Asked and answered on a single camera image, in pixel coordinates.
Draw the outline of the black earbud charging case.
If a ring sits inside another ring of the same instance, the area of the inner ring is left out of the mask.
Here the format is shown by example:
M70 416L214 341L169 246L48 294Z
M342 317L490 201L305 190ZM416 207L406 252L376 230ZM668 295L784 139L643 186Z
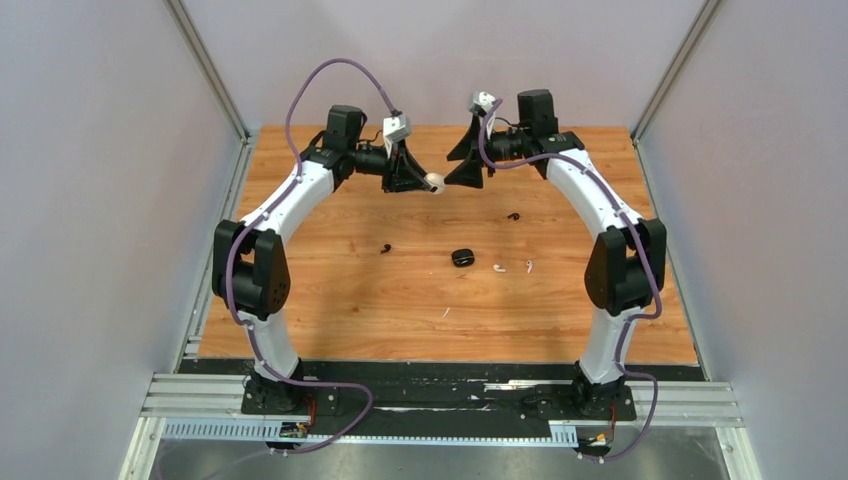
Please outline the black earbud charging case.
M454 250L451 253L452 264L457 268L464 268L474 264L475 254L469 248Z

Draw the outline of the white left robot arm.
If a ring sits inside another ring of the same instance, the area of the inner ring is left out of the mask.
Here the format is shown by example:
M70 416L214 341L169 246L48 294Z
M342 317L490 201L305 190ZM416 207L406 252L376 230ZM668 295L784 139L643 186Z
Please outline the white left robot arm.
M302 377L283 318L292 280L286 246L309 214L353 174L381 179L386 193L438 193L443 181L426 172L410 153L408 117L393 110L383 121L383 143L361 134L366 119L358 107L334 105L325 127L296 153L290 175L254 211L239 221L222 220L214 231L212 290L242 327L254 355L252 381L268 389L283 413L305 403L310 382Z

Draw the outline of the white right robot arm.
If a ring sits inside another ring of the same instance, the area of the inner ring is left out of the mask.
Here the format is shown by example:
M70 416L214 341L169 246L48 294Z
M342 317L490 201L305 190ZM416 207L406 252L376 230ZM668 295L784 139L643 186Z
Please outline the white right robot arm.
M631 208L593 164L584 142L559 126L547 89L517 96L519 120L504 131L494 128L501 99L471 95L470 126L447 158L457 167L446 184L482 188L498 170L533 166L553 185L583 221L594 240L584 273L593 305L592 325L571 403L584 417L596 417L624 391L624 360L635 325L662 312L667 230Z

